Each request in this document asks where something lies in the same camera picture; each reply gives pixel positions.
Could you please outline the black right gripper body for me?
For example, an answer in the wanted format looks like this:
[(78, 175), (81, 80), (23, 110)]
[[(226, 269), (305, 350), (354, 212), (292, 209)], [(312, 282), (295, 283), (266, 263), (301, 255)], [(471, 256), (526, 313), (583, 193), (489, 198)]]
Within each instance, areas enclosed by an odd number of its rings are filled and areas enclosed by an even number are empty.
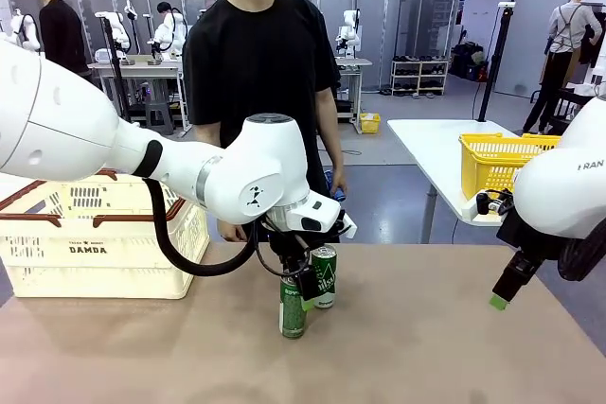
[(517, 214), (504, 217), (497, 237), (515, 249), (507, 270), (538, 270), (543, 265), (545, 235), (532, 228)]

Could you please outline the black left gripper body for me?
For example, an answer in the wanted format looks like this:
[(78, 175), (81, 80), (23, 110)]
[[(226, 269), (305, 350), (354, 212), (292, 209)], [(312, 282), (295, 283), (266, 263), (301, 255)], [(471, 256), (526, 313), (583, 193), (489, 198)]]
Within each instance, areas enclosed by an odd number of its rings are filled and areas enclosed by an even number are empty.
[[(299, 235), (293, 233), (280, 234), (277, 232), (270, 232), (268, 238), (270, 249), (277, 256), (280, 264), (283, 256), (295, 258), (296, 274), (302, 272), (306, 267), (311, 266), (309, 246)], [(280, 269), (268, 266), (267, 270), (274, 275), (281, 276), (282, 264)]]

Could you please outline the person's right hand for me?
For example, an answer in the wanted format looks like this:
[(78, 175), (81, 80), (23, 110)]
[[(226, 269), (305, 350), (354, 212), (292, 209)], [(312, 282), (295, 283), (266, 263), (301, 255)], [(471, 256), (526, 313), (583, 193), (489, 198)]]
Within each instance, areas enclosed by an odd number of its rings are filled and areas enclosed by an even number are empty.
[(222, 220), (217, 221), (220, 236), (228, 242), (246, 242), (247, 235), (241, 225), (230, 224)]

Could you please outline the person's left hand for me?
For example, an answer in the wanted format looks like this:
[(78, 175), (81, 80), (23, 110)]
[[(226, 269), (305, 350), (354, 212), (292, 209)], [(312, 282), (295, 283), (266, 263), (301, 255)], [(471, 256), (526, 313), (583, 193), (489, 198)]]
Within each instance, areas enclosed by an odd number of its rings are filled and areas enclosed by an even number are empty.
[(325, 178), (330, 195), (338, 202), (343, 202), (347, 198), (348, 185), (342, 172), (336, 172), (332, 169), (325, 171)]

